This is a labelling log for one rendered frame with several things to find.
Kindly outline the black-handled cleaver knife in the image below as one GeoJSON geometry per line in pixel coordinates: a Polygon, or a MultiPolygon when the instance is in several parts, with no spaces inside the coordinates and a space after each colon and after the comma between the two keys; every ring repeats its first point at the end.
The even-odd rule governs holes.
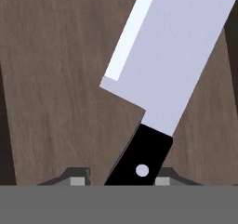
{"type": "Polygon", "coordinates": [[[100,87],[144,113],[108,186],[151,186],[236,0],[136,0],[100,87]]]}

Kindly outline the brown wooden drawer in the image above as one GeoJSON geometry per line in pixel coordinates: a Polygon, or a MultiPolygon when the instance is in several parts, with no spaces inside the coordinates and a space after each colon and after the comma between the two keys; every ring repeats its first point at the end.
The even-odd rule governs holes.
{"type": "MultiPolygon", "coordinates": [[[[84,166],[102,184],[142,110],[99,81],[135,0],[0,0],[0,183],[84,166]]],[[[165,165],[238,184],[238,0],[175,132],[165,165]]]]}

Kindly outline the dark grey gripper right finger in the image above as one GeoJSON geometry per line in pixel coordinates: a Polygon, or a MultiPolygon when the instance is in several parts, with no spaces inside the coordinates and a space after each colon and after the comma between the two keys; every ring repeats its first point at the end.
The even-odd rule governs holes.
{"type": "Polygon", "coordinates": [[[154,181],[155,186],[195,185],[200,186],[193,180],[180,176],[172,167],[162,167],[154,181]]]}

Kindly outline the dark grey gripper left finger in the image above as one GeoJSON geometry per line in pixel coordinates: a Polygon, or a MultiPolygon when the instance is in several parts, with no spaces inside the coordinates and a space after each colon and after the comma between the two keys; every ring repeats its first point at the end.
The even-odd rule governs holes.
{"type": "Polygon", "coordinates": [[[68,167],[59,177],[43,182],[43,185],[88,186],[89,184],[89,167],[68,167]]]}

